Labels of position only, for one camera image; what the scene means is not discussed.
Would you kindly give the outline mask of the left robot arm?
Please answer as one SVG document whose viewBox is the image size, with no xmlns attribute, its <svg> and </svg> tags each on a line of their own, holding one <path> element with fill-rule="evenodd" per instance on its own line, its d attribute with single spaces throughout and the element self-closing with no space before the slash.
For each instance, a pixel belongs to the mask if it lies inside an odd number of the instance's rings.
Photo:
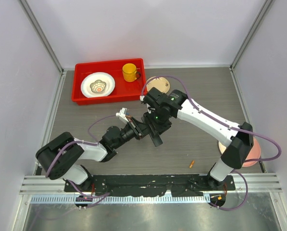
<svg viewBox="0 0 287 231">
<path fill-rule="evenodd" d="M 78 160 L 94 160 L 107 162 L 116 154 L 119 147 L 135 138 L 140 140 L 150 132 L 150 127 L 135 118 L 127 118 L 124 128 L 111 126 L 99 142 L 88 142 L 73 137 L 70 132 L 64 132 L 36 153 L 46 176 L 51 180 L 64 179 L 74 184 L 81 192 L 87 192 L 93 179 L 83 165 L 77 165 Z"/>
</svg>

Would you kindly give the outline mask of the red plastic tray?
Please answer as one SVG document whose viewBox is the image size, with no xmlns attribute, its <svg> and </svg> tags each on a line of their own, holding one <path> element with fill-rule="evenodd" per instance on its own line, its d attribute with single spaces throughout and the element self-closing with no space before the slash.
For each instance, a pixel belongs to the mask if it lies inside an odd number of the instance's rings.
<svg viewBox="0 0 287 231">
<path fill-rule="evenodd" d="M 123 78 L 122 67 L 127 63 L 134 64 L 141 74 L 134 82 L 126 82 Z M 87 98 L 81 91 L 81 83 L 88 75 L 96 72 L 111 75 L 115 88 L 109 96 Z M 141 58 L 80 63 L 75 65 L 71 99 L 78 105 L 135 101 L 139 100 L 145 82 L 144 61 Z"/>
</svg>

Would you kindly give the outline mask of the black remote control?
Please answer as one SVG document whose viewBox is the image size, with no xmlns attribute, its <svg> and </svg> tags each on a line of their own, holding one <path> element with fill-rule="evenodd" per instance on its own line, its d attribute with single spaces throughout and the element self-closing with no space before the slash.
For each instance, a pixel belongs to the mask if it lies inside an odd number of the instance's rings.
<svg viewBox="0 0 287 231">
<path fill-rule="evenodd" d="M 158 147 L 163 144 L 163 141 L 158 134 L 158 132 L 155 130 L 154 125 L 149 121 L 147 117 L 141 118 L 142 122 L 145 123 L 149 127 L 149 136 L 154 144 L 155 147 Z"/>
</svg>

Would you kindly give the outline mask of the pink rimmed plate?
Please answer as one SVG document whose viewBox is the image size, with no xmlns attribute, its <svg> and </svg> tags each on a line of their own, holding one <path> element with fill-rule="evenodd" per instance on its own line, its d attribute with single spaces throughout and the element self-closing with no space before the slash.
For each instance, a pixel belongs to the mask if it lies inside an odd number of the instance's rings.
<svg viewBox="0 0 287 231">
<path fill-rule="evenodd" d="M 224 151 L 226 150 L 226 147 L 220 142 L 218 142 L 218 148 L 219 148 L 219 151 L 221 154 L 223 154 Z M 250 153 L 248 154 L 246 160 L 260 159 L 260 157 L 261 157 L 260 145 L 259 145 L 258 141 L 255 138 L 253 138 L 253 147 L 252 147 Z M 255 165 L 257 162 L 258 161 L 245 162 L 242 167 L 250 167 L 250 166 Z"/>
</svg>

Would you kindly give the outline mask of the beige floral saucer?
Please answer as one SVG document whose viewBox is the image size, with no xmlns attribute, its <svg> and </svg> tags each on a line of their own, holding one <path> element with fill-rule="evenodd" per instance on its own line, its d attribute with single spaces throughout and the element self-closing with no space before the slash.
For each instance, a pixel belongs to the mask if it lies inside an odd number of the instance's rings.
<svg viewBox="0 0 287 231">
<path fill-rule="evenodd" d="M 168 93 L 170 89 L 170 82 L 164 77 L 159 77 L 159 78 L 151 77 L 148 79 L 148 84 L 146 86 L 146 89 L 147 91 L 149 91 L 152 88 L 156 88 L 162 93 Z"/>
</svg>

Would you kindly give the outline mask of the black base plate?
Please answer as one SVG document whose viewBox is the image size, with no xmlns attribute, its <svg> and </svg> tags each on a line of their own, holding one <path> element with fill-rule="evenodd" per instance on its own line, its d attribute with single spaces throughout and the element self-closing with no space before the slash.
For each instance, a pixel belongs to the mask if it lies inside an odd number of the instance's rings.
<svg viewBox="0 0 287 231">
<path fill-rule="evenodd" d="M 213 182 L 207 175 L 94 175 L 87 183 L 77 185 L 81 192 L 100 196 L 108 193 L 115 197 L 162 197 L 167 190 L 173 197 L 199 196 L 204 191 L 234 191 L 231 175 L 221 183 Z"/>
</svg>

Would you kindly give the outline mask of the white paper plate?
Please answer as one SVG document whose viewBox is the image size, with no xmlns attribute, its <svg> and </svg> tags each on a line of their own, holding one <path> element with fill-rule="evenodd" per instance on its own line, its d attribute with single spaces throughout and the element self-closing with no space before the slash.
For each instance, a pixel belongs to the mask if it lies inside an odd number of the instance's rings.
<svg viewBox="0 0 287 231">
<path fill-rule="evenodd" d="M 114 88 L 114 78 L 105 72 L 92 73 L 81 83 L 81 93 L 87 98 L 109 96 Z"/>
</svg>

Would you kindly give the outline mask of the yellow mug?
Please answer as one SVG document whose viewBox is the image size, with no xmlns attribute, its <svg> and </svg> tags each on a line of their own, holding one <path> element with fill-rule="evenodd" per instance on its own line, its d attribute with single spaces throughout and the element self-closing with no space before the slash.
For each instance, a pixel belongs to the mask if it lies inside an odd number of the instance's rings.
<svg viewBox="0 0 287 231">
<path fill-rule="evenodd" d="M 127 63 L 122 67 L 123 77 L 126 82 L 134 82 L 141 78 L 141 73 L 137 67 L 132 63 Z"/>
</svg>

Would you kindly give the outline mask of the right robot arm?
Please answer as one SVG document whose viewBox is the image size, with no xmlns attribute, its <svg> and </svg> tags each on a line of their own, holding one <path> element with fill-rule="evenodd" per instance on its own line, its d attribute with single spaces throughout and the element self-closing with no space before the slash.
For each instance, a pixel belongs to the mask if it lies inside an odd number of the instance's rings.
<svg viewBox="0 0 287 231">
<path fill-rule="evenodd" d="M 243 166 L 253 147 L 252 125 L 227 121 L 199 106 L 180 90 L 173 90 L 167 95 L 152 88 L 140 100 L 148 107 L 145 118 L 153 124 L 157 135 L 160 135 L 161 129 L 166 129 L 169 119 L 174 117 L 207 132 L 226 147 L 206 178 L 207 186 L 212 190 L 222 187 L 227 175 Z"/>
</svg>

